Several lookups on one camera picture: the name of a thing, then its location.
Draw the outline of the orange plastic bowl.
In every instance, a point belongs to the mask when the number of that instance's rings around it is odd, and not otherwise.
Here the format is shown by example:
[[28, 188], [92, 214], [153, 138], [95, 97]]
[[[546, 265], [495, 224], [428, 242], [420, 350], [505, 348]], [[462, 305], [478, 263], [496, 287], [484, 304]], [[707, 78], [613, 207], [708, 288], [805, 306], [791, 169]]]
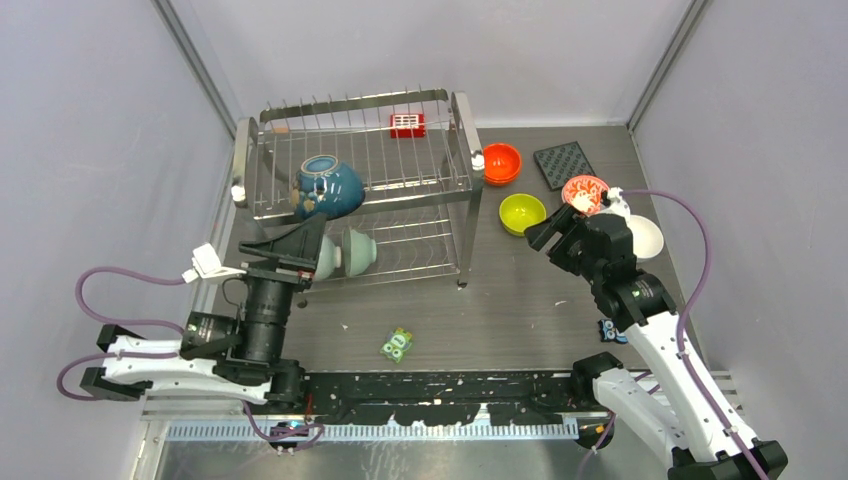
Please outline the orange plastic bowl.
[[503, 187], [511, 184], [516, 180], [516, 176], [513, 177], [489, 177], [485, 176], [484, 181], [487, 185], [495, 186], [495, 187]]
[[493, 143], [483, 149], [484, 177], [518, 176], [522, 168], [520, 152], [508, 143]]

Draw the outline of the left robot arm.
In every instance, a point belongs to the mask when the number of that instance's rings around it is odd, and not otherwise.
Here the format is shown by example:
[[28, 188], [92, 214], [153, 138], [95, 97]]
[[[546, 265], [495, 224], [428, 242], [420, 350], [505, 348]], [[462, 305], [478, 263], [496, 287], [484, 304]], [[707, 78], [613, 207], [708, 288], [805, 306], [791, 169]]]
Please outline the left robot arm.
[[86, 360], [83, 401], [137, 401], [148, 393], [214, 396], [298, 412], [307, 398], [305, 371], [282, 356], [296, 294], [315, 278], [328, 218], [317, 214], [267, 240], [242, 242], [252, 261], [223, 265], [205, 243], [192, 252], [192, 267], [169, 286], [197, 281], [242, 283], [245, 300], [233, 316], [190, 312], [176, 326], [176, 340], [150, 340], [134, 332], [134, 320], [101, 317], [100, 354]]

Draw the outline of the plain white bowl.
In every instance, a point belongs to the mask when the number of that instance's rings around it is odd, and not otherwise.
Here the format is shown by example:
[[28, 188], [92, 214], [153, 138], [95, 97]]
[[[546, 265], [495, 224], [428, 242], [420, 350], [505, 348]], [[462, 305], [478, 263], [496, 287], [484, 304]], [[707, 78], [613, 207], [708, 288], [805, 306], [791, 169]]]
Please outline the plain white bowl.
[[647, 217], [632, 215], [628, 228], [633, 237], [633, 252], [638, 263], [656, 258], [665, 246], [663, 233], [659, 226]]

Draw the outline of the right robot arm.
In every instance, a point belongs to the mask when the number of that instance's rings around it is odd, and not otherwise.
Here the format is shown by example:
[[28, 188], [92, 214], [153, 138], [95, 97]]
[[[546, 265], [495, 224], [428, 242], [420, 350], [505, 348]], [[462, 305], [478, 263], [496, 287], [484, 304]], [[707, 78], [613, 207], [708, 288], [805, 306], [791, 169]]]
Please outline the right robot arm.
[[646, 362], [660, 403], [623, 364], [602, 352], [573, 365], [571, 397], [584, 410], [608, 409], [655, 453], [670, 479], [776, 479], [788, 457], [761, 440], [717, 386], [678, 327], [662, 282], [641, 269], [633, 236], [615, 214], [587, 216], [565, 204], [524, 232], [558, 268], [585, 279], [596, 306]]

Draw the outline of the yellow bowl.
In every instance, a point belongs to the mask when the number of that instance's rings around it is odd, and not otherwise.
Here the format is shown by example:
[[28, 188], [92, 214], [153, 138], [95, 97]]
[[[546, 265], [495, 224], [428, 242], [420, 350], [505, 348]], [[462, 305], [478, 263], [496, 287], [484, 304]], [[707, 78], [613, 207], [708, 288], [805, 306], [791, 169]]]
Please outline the yellow bowl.
[[516, 193], [507, 196], [499, 205], [498, 215], [503, 228], [511, 235], [523, 237], [524, 231], [547, 218], [547, 210], [537, 197]]

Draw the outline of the metal two-tier dish rack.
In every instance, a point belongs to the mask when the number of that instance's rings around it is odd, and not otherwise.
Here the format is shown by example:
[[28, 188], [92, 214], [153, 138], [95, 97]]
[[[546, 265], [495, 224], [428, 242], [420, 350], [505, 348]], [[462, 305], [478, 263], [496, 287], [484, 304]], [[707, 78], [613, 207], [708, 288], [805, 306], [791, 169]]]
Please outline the metal two-tier dish rack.
[[[423, 138], [393, 139], [393, 113], [423, 113]], [[281, 232], [295, 221], [292, 181], [301, 164], [332, 155], [361, 178], [365, 201], [327, 224], [340, 242], [347, 228], [377, 243], [362, 274], [337, 270], [317, 290], [441, 276], [458, 289], [471, 278], [482, 200], [484, 155], [466, 93], [412, 89], [267, 108], [236, 127], [231, 190], [249, 234]]]

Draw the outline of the dark blue ceramic bowl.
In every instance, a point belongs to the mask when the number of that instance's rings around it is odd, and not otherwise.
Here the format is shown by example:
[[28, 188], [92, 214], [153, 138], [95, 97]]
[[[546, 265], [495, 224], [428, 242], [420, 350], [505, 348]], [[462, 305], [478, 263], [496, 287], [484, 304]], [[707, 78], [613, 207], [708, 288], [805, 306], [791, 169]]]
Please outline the dark blue ceramic bowl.
[[326, 214], [330, 220], [347, 216], [365, 201], [359, 175], [332, 155], [306, 159], [296, 173], [290, 192], [294, 216], [299, 220]]

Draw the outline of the white bowl red pattern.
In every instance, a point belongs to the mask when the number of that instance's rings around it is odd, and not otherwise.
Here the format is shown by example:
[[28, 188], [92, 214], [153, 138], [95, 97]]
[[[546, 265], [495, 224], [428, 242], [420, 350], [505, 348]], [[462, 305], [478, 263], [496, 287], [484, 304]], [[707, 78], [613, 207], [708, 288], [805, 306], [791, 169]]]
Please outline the white bowl red pattern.
[[586, 215], [598, 213], [603, 208], [602, 195], [609, 190], [606, 182], [592, 175], [578, 175], [569, 179], [561, 190], [561, 198]]

